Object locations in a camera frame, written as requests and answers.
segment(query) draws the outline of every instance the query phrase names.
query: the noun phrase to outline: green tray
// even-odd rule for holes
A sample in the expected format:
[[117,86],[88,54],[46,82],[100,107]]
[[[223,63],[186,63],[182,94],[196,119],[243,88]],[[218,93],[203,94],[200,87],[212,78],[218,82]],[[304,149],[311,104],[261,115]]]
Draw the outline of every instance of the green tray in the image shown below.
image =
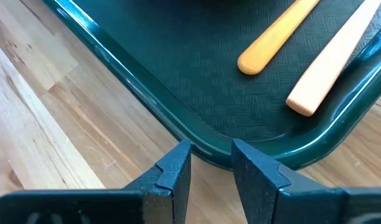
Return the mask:
[[255,77],[237,57],[291,0],[44,0],[178,139],[231,168],[240,138],[292,169],[328,155],[381,95],[381,7],[314,116],[285,105],[363,0],[321,0]]

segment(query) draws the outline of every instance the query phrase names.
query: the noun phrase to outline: cream-colored handle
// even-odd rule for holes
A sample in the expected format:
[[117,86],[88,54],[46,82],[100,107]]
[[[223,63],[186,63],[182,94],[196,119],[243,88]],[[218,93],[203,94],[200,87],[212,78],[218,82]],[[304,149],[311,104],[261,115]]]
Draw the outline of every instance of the cream-colored handle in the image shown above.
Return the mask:
[[275,56],[319,0],[296,0],[238,58],[238,67],[246,75],[256,75]]
[[298,113],[311,116],[332,88],[379,8],[381,0],[365,0],[304,72],[286,100]]

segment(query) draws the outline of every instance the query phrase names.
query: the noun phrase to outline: wooden board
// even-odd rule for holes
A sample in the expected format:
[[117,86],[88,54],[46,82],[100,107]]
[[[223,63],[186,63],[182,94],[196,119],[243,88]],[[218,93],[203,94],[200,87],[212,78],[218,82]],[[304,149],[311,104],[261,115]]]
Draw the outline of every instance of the wooden board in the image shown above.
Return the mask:
[[[120,188],[177,141],[41,0],[0,0],[0,195]],[[381,98],[323,161],[328,186],[381,186]],[[245,223],[233,175],[192,156],[188,223]]]

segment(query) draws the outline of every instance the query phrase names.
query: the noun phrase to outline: wooden table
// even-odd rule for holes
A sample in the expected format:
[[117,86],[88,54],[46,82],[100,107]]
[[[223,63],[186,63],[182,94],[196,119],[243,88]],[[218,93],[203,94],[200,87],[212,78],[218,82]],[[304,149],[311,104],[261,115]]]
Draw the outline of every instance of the wooden table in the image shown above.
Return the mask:
[[[120,188],[177,141],[41,0],[0,0],[0,195]],[[381,186],[381,98],[300,173]],[[233,175],[192,156],[188,223],[245,223]]]

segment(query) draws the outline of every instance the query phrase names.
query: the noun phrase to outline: textured tray surface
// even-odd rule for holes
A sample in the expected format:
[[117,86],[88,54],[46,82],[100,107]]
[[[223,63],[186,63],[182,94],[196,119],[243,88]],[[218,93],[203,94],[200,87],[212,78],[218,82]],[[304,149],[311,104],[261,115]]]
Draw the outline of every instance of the textured tray surface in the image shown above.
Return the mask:
[[[273,138],[304,118],[285,105],[292,87],[363,0],[321,0],[266,69],[238,71],[237,57],[290,0],[75,0],[169,91],[219,133]],[[354,56],[381,28],[381,7]]]

